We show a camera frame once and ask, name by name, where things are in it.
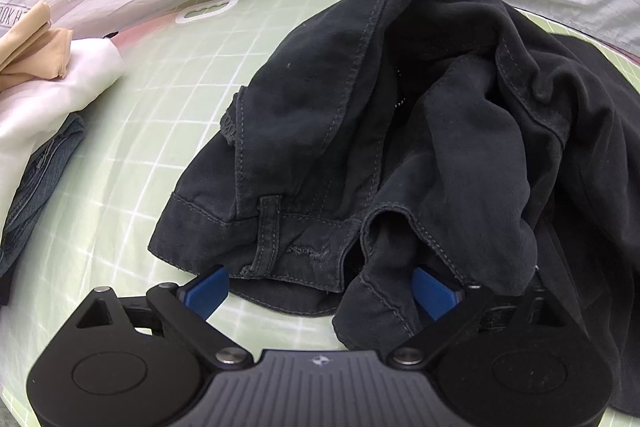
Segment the white folded garment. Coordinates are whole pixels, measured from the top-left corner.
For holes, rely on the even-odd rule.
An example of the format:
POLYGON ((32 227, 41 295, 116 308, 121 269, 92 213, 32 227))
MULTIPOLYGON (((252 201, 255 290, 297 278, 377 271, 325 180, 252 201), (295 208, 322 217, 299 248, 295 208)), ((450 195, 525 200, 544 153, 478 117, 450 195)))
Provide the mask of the white folded garment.
POLYGON ((111 40, 74 40, 64 78, 29 80, 1 93, 2 220, 8 217, 32 153, 58 132, 68 115, 86 108, 124 72, 111 40))

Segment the beige folded garment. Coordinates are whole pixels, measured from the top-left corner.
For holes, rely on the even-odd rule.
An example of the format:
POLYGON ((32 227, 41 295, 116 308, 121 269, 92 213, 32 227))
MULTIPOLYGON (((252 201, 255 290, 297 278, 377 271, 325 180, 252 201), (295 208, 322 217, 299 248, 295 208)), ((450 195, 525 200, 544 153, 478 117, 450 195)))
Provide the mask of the beige folded garment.
POLYGON ((21 83, 34 78, 52 80, 66 75, 73 31, 51 25, 51 8, 39 1, 24 11, 17 5, 1 8, 6 32, 1 36, 1 79, 21 83))

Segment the blue folded jeans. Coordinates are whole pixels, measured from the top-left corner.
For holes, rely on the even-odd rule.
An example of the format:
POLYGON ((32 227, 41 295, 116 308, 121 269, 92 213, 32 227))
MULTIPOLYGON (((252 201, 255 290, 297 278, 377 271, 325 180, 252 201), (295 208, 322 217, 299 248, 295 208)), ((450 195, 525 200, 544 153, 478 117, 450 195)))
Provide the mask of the blue folded jeans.
POLYGON ((2 277, 11 272, 25 248, 44 205, 84 136, 84 120, 77 113, 70 114, 58 132, 30 156, 2 230, 2 277))

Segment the black trousers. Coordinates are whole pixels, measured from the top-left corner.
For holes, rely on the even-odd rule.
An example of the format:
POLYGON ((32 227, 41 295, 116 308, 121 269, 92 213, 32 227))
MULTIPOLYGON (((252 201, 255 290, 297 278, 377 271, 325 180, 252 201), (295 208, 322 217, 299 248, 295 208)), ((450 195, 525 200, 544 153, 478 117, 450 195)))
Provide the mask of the black trousers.
POLYGON ((411 273, 539 279, 639 412, 639 95, 584 40, 501 0, 343 0, 233 97, 149 248, 232 291, 329 315, 350 349, 423 329, 411 273))

